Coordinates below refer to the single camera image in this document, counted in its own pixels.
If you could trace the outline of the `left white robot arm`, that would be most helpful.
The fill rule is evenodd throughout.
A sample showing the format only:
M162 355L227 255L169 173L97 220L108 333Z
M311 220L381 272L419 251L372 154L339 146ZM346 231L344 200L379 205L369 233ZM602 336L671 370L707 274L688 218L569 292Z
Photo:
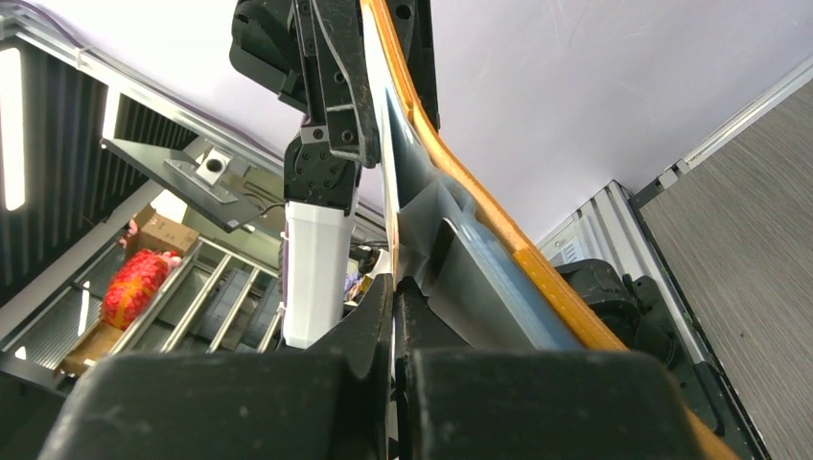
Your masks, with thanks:
M303 115L282 173L289 346L339 323L360 179L379 168L391 277L462 338L674 356L637 283L552 265L442 140L430 2L240 1L231 36L231 65Z

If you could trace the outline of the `yellow card holder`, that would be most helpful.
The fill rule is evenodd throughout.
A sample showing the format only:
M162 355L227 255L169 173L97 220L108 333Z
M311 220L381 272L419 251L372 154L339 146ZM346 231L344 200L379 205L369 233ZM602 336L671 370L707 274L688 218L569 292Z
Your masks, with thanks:
M394 272L413 279L429 308L472 348L633 352L441 140L418 99L386 3L363 1L360 14ZM733 458L680 396L701 459Z

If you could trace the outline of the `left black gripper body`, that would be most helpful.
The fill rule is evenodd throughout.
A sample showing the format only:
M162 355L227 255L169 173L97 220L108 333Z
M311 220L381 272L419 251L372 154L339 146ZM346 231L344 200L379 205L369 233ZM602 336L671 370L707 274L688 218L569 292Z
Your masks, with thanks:
M305 81L293 13L295 1L240 1L231 22L229 60L242 75L305 114Z

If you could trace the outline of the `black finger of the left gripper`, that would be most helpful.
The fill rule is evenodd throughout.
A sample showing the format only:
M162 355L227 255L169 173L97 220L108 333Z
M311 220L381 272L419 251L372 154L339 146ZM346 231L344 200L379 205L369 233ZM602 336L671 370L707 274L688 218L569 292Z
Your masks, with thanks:
M430 0L387 0L387 7L418 99L431 125L439 129Z
M380 136L358 1L295 1L293 13L310 122L338 158L373 168Z

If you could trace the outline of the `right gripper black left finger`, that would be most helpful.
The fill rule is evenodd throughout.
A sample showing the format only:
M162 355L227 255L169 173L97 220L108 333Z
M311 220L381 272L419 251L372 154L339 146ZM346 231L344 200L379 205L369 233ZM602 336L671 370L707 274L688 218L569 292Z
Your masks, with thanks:
M384 459L393 279L305 350L128 353L81 377L44 459Z

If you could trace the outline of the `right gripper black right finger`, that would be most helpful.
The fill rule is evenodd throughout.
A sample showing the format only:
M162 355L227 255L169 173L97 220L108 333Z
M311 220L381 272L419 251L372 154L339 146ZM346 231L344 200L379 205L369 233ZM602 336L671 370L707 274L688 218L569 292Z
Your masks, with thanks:
M411 278L393 307L404 459L704 457L673 379L650 356L478 350Z

